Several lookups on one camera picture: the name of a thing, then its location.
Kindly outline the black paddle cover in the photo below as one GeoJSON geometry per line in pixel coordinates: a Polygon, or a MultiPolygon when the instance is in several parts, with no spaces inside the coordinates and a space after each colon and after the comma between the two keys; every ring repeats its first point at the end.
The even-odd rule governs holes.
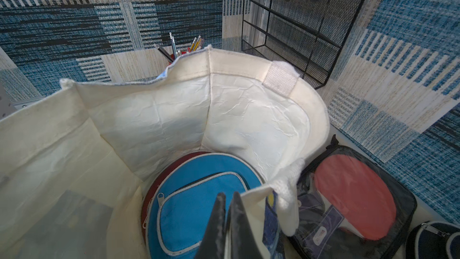
{"type": "Polygon", "coordinates": [[[427,221],[408,235],[406,259],[458,259],[460,227],[441,221],[427,221]]]}

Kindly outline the red pencil cup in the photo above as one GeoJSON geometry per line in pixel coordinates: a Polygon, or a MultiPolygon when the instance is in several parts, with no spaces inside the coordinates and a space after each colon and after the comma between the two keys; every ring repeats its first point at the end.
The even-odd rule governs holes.
{"type": "Polygon", "coordinates": [[[188,51],[179,51],[178,50],[175,54],[171,54],[170,55],[170,58],[171,58],[170,64],[172,64],[180,56],[188,54],[188,53],[189,53],[188,51]]]}

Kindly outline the blue paddle cover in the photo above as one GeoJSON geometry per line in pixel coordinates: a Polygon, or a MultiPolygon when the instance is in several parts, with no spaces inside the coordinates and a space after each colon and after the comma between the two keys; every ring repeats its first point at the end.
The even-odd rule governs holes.
{"type": "Polygon", "coordinates": [[[149,208],[146,247],[152,259],[192,259],[205,234],[214,202],[261,186],[253,167],[233,155],[207,153],[187,160],[161,184],[149,208]]]}

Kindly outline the red ping pong paddle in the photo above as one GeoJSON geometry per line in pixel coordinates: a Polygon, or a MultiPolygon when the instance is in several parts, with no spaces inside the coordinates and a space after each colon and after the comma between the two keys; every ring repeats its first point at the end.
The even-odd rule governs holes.
{"type": "Polygon", "coordinates": [[[391,259],[405,242],[415,196],[356,150],[331,139],[297,183],[303,259],[391,259]]]}

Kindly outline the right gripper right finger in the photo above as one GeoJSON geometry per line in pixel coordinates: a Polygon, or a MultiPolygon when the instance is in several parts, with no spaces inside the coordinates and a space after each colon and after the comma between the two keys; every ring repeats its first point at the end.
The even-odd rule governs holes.
{"type": "Polygon", "coordinates": [[[228,215],[228,256],[230,259],[262,259],[249,219],[238,192],[232,196],[228,215]]]}

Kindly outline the maroon paddle cover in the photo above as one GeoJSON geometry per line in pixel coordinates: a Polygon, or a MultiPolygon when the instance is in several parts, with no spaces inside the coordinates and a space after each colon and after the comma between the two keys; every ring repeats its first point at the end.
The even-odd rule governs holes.
{"type": "Polygon", "coordinates": [[[162,173],[153,181],[152,185],[150,186],[147,194],[144,197],[142,208],[141,208],[141,232],[143,235],[144,241],[146,241],[146,229],[147,229],[147,219],[149,214],[149,208],[152,204],[152,200],[161,186],[161,184],[166,180],[170,174],[178,169],[183,163],[187,160],[193,159],[198,157],[199,155],[207,154],[209,151],[196,151],[186,154],[180,157],[178,160],[170,164],[162,173]]]}

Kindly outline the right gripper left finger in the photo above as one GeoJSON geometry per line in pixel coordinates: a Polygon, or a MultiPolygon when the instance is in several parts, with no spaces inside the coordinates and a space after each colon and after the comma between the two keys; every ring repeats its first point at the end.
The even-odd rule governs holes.
{"type": "Polygon", "coordinates": [[[226,238],[226,195],[219,193],[215,200],[204,237],[194,259],[223,259],[226,238]]]}

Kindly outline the cream canvas tote bag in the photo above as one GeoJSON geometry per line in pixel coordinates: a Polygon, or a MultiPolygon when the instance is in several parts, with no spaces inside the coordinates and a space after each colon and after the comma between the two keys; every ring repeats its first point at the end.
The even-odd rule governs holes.
{"type": "Polygon", "coordinates": [[[289,64],[207,47],[149,82],[61,86],[1,120],[2,258],[147,258],[144,192],[195,151],[228,153],[261,178],[243,195],[257,236],[255,208],[271,192],[294,234],[296,181],[330,124],[289,64]]]}

